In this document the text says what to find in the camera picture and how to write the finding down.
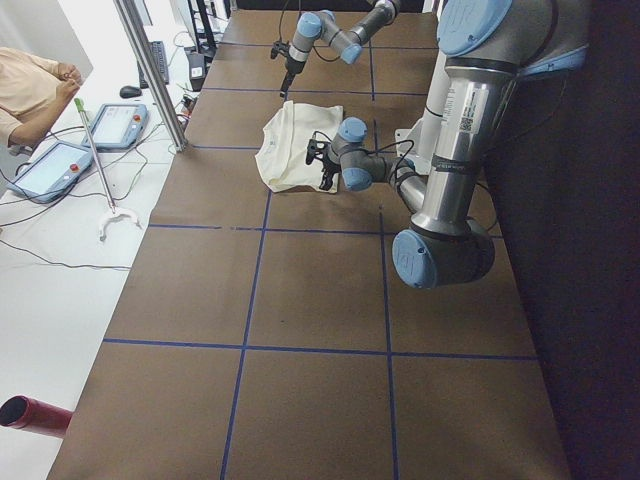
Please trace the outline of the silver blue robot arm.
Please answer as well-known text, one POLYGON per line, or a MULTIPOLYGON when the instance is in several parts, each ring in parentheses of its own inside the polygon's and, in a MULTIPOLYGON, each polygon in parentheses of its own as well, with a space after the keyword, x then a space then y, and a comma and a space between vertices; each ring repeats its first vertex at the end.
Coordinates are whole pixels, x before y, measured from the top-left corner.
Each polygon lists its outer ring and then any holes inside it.
POLYGON ((275 60, 281 55, 285 59, 286 72, 279 92, 281 98, 287 97, 295 77, 302 73, 317 41, 324 42, 337 54, 337 59, 351 65, 358 60, 363 46, 374 34, 395 21, 402 2, 369 1, 369 4, 372 5, 371 11, 348 30, 336 23, 332 11, 324 9, 301 13, 291 41, 285 41, 279 35, 272 44, 270 58, 275 60))
POLYGON ((351 191, 392 186, 411 211, 392 260, 403 282, 431 289, 482 278, 493 242, 468 214, 473 191, 516 84, 579 68, 588 49, 586 1, 448 1, 439 16, 439 48, 418 139, 429 159, 421 177, 406 156, 368 150, 365 124, 345 119, 330 140, 310 140, 306 162, 320 162, 320 186, 340 174, 351 191))

